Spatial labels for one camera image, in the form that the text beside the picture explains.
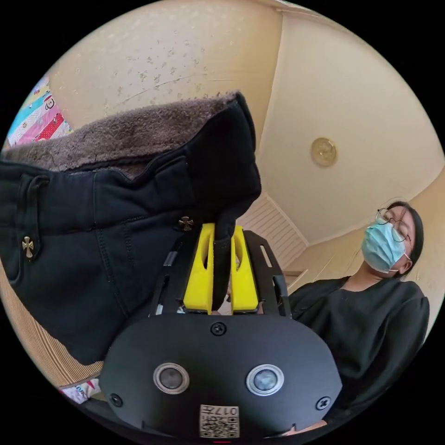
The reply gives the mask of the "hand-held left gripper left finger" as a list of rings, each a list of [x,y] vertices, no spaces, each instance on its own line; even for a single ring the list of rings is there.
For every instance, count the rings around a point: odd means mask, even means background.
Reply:
[[[211,310],[214,281],[215,225],[203,224],[184,293],[187,310]]]

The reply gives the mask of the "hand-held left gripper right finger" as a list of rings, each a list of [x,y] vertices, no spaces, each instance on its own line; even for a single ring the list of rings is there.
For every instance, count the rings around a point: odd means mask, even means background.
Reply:
[[[257,311],[259,300],[253,269],[243,228],[238,225],[231,238],[230,300],[233,312]]]

